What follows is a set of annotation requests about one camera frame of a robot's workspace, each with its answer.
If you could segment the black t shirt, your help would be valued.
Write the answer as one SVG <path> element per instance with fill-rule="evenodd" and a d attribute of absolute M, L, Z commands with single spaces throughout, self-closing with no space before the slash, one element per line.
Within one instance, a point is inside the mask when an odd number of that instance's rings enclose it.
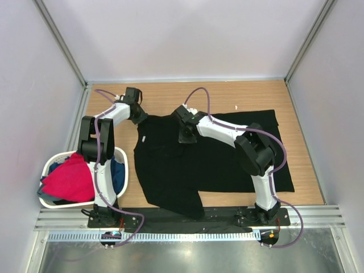
<path fill-rule="evenodd" d="M 254 191 L 234 148 L 203 136 L 195 144 L 182 144 L 178 134 L 170 115 L 150 115 L 138 125 L 135 171 L 149 204 L 199 219 L 205 214 L 200 191 Z"/>

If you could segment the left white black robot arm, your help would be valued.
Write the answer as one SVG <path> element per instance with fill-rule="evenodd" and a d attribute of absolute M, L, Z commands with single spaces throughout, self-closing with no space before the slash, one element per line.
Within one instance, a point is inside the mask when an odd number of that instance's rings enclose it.
<path fill-rule="evenodd" d="M 111 159 L 114 156 L 114 128 L 123 121 L 142 123 L 147 114 L 142 109 L 142 91 L 127 87 L 122 95 L 96 89 L 96 93 L 111 102 L 111 107 L 95 116 L 81 120 L 77 151 L 86 161 L 94 186 L 91 211 L 82 210 L 89 217 L 89 228 L 113 228 L 122 218 L 118 197 L 113 188 Z"/>

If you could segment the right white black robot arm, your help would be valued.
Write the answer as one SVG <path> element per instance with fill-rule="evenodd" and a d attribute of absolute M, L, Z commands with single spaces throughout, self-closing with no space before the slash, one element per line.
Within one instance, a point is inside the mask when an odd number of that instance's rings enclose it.
<path fill-rule="evenodd" d="M 180 126 L 180 143 L 196 143 L 197 137 L 201 136 L 235 148 L 240 165 L 253 181 L 257 220 L 263 225 L 275 221 L 280 208 L 272 175 L 276 149 L 262 127 L 257 123 L 238 126 L 188 108 L 187 105 L 180 105 L 172 116 Z"/>

